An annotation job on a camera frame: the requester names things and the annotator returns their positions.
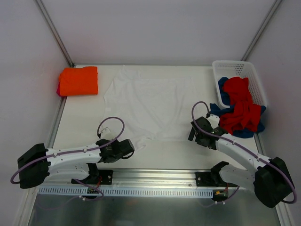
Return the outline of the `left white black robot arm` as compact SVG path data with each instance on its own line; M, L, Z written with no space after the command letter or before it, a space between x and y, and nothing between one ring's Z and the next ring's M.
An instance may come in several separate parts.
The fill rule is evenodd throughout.
M98 163L128 159L135 148L129 139L99 141L75 149L46 148L36 144L18 158L21 189L33 188L46 181L70 181L92 184L97 181Z

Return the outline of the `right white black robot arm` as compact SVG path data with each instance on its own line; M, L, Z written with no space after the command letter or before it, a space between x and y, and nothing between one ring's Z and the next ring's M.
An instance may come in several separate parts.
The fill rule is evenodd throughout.
M296 202L296 190L285 162L278 158L269 158L255 153L221 127L213 128L209 118L193 119L189 141L217 150L238 162L239 169L226 161L221 161L210 169L210 180L215 186L234 184L253 193L258 200L269 208L285 202L293 194Z

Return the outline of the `white t shirt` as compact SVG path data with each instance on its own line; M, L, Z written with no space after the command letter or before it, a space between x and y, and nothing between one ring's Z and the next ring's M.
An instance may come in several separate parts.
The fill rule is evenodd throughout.
M122 67L104 94L108 118L103 126L119 134L122 119L125 130L121 140L130 139L135 150L147 140L185 141L191 130L191 109L196 103L194 79L142 78L141 73Z

